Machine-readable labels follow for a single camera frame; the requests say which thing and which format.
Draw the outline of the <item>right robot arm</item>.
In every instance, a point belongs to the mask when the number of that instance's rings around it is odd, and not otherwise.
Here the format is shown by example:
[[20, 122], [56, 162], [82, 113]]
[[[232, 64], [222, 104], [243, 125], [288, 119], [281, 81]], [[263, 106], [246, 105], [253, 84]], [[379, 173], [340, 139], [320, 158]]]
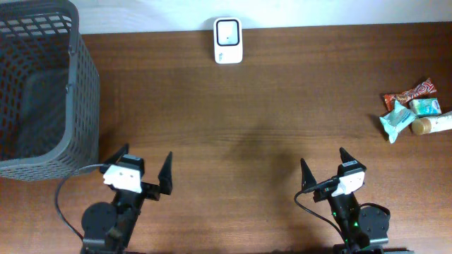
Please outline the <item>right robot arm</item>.
[[[364, 185], [366, 166], [345, 148], [339, 149], [341, 163], [337, 174], [317, 182], [305, 159], [300, 159], [302, 188], [294, 202], [305, 212], [331, 225], [343, 240], [332, 247], [334, 253], [411, 253], [411, 250], [384, 248], [389, 242], [391, 211], [376, 203], [357, 201], [354, 192]], [[298, 201], [302, 194], [312, 193], [314, 202], [328, 201], [333, 220], [310, 210]]]

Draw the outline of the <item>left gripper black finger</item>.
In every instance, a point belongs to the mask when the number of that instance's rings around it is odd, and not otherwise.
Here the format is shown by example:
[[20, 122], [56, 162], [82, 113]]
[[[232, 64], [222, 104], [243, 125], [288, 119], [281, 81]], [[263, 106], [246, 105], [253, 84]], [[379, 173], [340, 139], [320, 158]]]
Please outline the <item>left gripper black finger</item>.
[[164, 195], [170, 195], [172, 193], [172, 152], [167, 155], [164, 164], [158, 174], [158, 180], [160, 185], [160, 193]]
[[99, 168], [100, 173], [105, 173], [110, 165], [116, 164], [124, 155], [127, 155], [128, 153], [129, 144], [126, 143], [116, 153], [114, 153], [102, 163], [102, 166]]

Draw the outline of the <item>red chocolate bar wrapper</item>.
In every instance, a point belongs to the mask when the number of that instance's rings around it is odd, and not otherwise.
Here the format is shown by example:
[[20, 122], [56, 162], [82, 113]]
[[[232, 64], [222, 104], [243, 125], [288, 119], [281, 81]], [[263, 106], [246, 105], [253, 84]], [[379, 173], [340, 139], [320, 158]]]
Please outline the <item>red chocolate bar wrapper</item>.
[[431, 78], [426, 79], [414, 88], [406, 90], [400, 93], [385, 94], [383, 96], [384, 104], [387, 110], [392, 111], [394, 109], [395, 101], [401, 105], [407, 104], [413, 99], [417, 99], [422, 96], [427, 96], [437, 92], [435, 85]]

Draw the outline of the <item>dark grey plastic basket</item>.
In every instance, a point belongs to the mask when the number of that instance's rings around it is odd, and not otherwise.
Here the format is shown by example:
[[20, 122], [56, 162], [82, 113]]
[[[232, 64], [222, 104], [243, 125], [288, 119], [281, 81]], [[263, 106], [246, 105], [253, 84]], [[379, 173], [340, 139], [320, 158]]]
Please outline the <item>dark grey plastic basket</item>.
[[70, 1], [1, 4], [1, 176], [61, 178], [98, 161], [100, 77]]

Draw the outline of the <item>white tube with gold cap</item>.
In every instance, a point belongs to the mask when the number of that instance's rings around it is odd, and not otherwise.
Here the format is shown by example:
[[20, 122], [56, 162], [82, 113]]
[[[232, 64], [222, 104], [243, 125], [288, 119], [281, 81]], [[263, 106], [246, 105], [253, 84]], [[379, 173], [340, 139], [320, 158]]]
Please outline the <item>white tube with gold cap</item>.
[[415, 119], [411, 126], [415, 135], [425, 135], [451, 130], [451, 112], [439, 116], [428, 116]]

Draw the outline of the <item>white barcode scanner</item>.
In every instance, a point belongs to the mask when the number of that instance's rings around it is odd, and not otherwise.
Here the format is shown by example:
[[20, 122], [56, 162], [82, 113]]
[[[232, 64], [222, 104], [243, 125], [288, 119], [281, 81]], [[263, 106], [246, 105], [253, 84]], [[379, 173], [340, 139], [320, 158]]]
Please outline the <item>white barcode scanner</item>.
[[217, 64], [243, 60], [242, 22], [235, 17], [217, 18], [213, 23], [214, 57]]

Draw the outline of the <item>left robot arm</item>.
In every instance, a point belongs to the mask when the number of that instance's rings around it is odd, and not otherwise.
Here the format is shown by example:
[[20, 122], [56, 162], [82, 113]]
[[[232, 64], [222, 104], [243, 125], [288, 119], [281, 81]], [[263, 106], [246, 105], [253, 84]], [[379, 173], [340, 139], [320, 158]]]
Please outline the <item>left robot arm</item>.
[[172, 193], [170, 152], [157, 176], [158, 184], [142, 181], [145, 162], [129, 154], [125, 144], [100, 166], [103, 183], [115, 192], [111, 202], [97, 202], [83, 213], [82, 253], [125, 253], [146, 200], [158, 201]]

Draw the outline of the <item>teal snack packet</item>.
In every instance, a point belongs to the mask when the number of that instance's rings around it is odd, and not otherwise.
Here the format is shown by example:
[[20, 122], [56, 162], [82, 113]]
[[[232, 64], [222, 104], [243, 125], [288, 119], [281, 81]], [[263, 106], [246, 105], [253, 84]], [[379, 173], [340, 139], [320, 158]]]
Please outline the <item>teal snack packet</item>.
[[393, 110], [387, 115], [380, 117], [379, 120], [388, 134], [389, 142], [394, 143], [399, 133], [416, 118], [416, 114], [412, 110], [404, 107], [399, 101], [395, 101]]

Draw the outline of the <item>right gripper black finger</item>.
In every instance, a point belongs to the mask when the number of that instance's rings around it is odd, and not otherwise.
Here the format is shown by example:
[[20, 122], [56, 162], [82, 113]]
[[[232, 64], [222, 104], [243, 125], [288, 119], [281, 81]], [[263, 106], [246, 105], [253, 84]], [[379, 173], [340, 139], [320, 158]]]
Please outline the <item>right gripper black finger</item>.
[[317, 182], [304, 158], [300, 159], [300, 165], [302, 170], [302, 192], [309, 193]]
[[352, 155], [350, 155], [344, 147], [341, 147], [339, 149], [339, 152], [340, 152], [340, 158], [341, 158], [341, 161], [343, 164], [346, 164], [349, 162], [358, 163], [358, 161]]

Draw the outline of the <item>teal Kleenex tissue pack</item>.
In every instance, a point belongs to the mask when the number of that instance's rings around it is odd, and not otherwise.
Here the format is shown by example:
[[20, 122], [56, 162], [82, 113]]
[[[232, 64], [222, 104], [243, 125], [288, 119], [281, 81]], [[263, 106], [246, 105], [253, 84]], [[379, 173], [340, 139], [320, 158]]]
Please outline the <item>teal Kleenex tissue pack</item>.
[[438, 116], [442, 114], [437, 98], [413, 99], [409, 102], [409, 106], [418, 117]]

